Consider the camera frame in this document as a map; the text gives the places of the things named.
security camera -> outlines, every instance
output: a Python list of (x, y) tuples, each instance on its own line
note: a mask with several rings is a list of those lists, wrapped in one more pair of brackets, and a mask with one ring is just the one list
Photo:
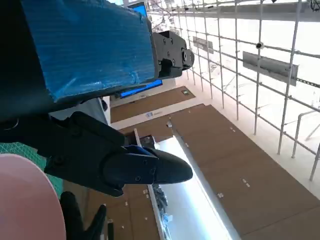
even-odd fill
[(256, 49), (263, 49), (265, 47), (264, 43), (263, 42), (258, 42), (256, 45), (255, 45), (255, 48)]

blue screen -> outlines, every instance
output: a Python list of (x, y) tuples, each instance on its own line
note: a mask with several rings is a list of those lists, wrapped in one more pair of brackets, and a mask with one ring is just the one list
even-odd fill
[(121, 93), (121, 98), (125, 98), (125, 97), (131, 96), (133, 94), (137, 94), (137, 93), (140, 93), (142, 91), (145, 91), (147, 89), (155, 88), (155, 87), (160, 86), (160, 85), (162, 85), (162, 80), (158, 79), (158, 80), (155, 80), (155, 81), (149, 83), (148, 85), (146, 85), (144, 87), (136, 88), (136, 89), (133, 89), (133, 90), (130, 90), (130, 91), (122, 92)]
[(146, 10), (146, 7), (144, 5), (143, 6), (136, 6), (136, 7), (133, 7), (132, 9), (137, 11), (137, 12), (139, 12), (139, 13), (141, 13), (144, 16), (147, 16), (147, 10)]
[[(142, 15), (147, 16), (147, 10), (146, 10), (146, 7), (145, 7), (144, 4), (141, 5), (141, 6), (136, 6), (136, 7), (130, 7), (129, 6), (129, 8), (132, 8), (133, 10), (141, 13)], [(160, 85), (162, 85), (162, 80), (158, 79), (158, 80), (155, 80), (155, 81), (149, 83), (148, 85), (146, 85), (144, 87), (136, 88), (136, 89), (133, 89), (133, 90), (130, 90), (130, 91), (125, 91), (125, 92), (121, 93), (121, 98), (125, 98), (125, 97), (128, 97), (128, 96), (143, 92), (143, 91), (145, 91), (147, 89), (155, 88), (155, 87), (160, 86)]]

screen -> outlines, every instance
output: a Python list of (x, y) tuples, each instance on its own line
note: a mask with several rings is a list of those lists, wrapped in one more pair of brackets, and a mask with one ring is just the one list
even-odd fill
[(136, 12), (139, 12), (141, 13), (142, 15), (144, 16), (147, 16), (147, 10), (146, 10), (146, 7), (145, 7), (145, 4), (141, 5), (141, 6), (134, 6), (134, 7), (130, 7), (129, 8), (132, 8), (133, 10), (135, 10)]
[(136, 89), (133, 89), (133, 90), (122, 92), (120, 94), (120, 96), (121, 96), (121, 98), (125, 98), (125, 97), (128, 97), (128, 96), (143, 92), (145, 90), (158, 87), (160, 85), (162, 85), (162, 80), (158, 79), (158, 80), (155, 80), (153, 82), (150, 82), (148, 85), (146, 85), (144, 87), (140, 87), (140, 88), (136, 88)]
[[(133, 10), (141, 13), (144, 16), (147, 16), (147, 9), (146, 9), (146, 6), (145, 6), (144, 2), (140, 2), (140, 3), (134, 4), (134, 5), (128, 6), (128, 8), (133, 9)], [(133, 90), (122, 92), (120, 94), (120, 96), (121, 96), (121, 98), (125, 98), (125, 97), (128, 97), (128, 96), (143, 92), (145, 90), (155, 88), (155, 87), (160, 86), (160, 85), (162, 85), (162, 80), (158, 79), (158, 80), (155, 80), (153, 82), (150, 82), (148, 85), (146, 85), (144, 87), (140, 87), (140, 88), (136, 88), (136, 89), (133, 89)]]

pink round object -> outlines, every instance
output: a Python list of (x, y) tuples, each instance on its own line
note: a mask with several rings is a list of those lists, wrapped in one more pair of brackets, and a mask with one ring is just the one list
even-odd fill
[(0, 238), (65, 240), (64, 216), (55, 189), (30, 160), (0, 154)]

blue tape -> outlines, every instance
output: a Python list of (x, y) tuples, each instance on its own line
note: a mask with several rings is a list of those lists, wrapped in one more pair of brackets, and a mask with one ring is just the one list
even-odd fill
[(23, 0), (46, 88), (61, 98), (155, 76), (147, 19), (107, 1)]

